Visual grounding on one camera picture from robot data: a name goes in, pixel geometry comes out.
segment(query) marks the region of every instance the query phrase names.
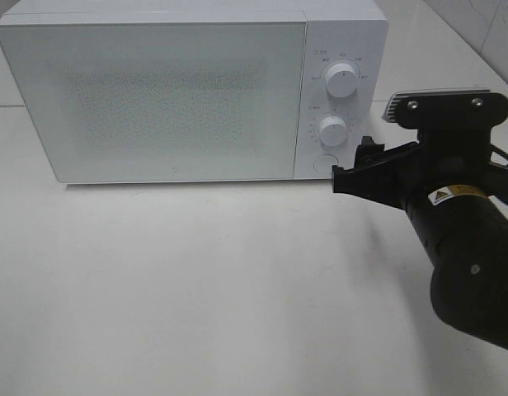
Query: timer knob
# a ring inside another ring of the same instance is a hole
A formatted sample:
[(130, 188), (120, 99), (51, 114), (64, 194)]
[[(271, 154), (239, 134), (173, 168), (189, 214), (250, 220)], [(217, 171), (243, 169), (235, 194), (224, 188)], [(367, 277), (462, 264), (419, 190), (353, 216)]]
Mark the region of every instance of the timer knob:
[(326, 146), (334, 147), (344, 143), (347, 139), (346, 122), (336, 115), (330, 115), (320, 121), (318, 138)]
[(330, 66), (325, 74), (327, 91), (333, 97), (348, 97), (352, 94), (359, 81), (355, 67), (348, 62), (340, 62)]

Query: white countertop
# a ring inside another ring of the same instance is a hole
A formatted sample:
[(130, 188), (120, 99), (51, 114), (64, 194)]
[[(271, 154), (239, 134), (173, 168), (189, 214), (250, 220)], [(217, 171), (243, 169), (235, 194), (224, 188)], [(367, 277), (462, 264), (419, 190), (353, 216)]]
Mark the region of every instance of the white countertop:
[[(376, 140), (411, 139), (384, 105)], [(435, 316), (431, 271), (402, 211), (327, 181), (60, 185), (0, 108), (0, 396), (508, 395), (508, 351)]]

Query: white tile wall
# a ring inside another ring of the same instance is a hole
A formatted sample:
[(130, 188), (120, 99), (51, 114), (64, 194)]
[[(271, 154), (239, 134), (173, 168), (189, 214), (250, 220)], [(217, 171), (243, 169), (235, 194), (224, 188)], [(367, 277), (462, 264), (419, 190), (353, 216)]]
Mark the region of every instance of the white tile wall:
[(508, 86), (422, 0), (375, 0), (389, 20), (374, 100), (402, 90), (488, 87), (508, 96)]
[(477, 52), (483, 42), (500, 0), (426, 0)]
[(426, 0), (508, 83), (508, 0)]
[(508, 82), (508, 0), (501, 0), (482, 56)]

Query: black cylindrical motor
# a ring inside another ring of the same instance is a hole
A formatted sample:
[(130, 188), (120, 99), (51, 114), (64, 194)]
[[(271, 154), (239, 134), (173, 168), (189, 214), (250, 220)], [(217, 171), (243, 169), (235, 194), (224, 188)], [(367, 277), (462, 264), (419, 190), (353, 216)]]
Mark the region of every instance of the black cylindrical motor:
[[(455, 196), (454, 188), (469, 192)], [(462, 332), (508, 349), (506, 217), (482, 191), (465, 185), (414, 194), (406, 212), (434, 265), (435, 313)]]

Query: microwave control panel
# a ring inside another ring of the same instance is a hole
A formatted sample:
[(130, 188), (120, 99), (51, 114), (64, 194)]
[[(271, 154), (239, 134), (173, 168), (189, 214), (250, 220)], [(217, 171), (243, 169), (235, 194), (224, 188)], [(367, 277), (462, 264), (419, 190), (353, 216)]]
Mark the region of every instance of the microwave control panel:
[(365, 134), (388, 23), (308, 21), (295, 179), (331, 177), (353, 167)]

